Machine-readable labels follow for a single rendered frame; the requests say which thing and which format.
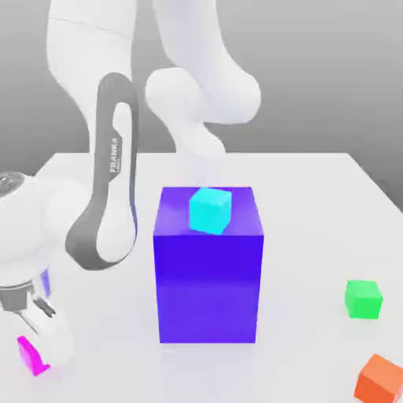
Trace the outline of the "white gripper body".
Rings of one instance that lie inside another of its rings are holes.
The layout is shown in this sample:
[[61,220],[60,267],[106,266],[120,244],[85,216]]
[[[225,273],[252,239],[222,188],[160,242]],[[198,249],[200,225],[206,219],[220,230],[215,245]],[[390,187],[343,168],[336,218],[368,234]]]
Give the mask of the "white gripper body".
[[75,345],[61,309],[46,298],[28,295],[27,308],[19,317],[24,322],[20,334],[36,348],[44,364],[61,367],[71,359]]

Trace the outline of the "large blue box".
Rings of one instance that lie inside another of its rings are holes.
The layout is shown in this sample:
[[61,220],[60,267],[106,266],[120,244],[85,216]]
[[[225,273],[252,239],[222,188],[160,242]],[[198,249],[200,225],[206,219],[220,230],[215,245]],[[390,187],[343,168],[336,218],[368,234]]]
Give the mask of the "large blue box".
[[221,235],[189,227],[194,187],[163,187],[153,230],[162,343],[253,343],[264,248],[253,189],[232,187]]

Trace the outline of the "small magenta cube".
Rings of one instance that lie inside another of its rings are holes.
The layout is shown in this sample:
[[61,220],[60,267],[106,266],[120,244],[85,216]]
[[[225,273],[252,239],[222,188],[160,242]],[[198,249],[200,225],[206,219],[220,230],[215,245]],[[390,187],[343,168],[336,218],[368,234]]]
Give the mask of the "small magenta cube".
[[17,344],[20,357],[33,376],[38,376],[50,368],[48,364],[43,362],[39,351],[29,342],[26,337],[18,337]]

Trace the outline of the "small green cube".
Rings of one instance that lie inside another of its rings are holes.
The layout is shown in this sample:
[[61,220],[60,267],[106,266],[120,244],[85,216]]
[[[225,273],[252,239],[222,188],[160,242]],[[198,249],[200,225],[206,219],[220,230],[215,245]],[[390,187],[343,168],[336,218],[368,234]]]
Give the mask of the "small green cube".
[[383,295],[376,281],[350,279],[346,284],[345,305],[351,319],[377,320]]

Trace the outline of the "small cyan cube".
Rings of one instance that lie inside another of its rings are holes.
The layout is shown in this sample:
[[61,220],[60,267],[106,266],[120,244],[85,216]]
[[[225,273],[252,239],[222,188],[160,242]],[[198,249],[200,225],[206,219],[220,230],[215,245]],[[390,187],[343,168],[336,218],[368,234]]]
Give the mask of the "small cyan cube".
[[189,227],[192,230],[221,235],[231,221],[232,193],[201,187],[189,200]]

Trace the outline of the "small orange cube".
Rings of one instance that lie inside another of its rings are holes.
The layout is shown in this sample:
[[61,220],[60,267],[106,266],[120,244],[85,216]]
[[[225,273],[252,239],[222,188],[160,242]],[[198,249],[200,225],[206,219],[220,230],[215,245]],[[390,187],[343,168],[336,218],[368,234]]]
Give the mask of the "small orange cube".
[[361,369],[354,397],[361,403],[397,403],[403,395],[403,368],[373,354]]

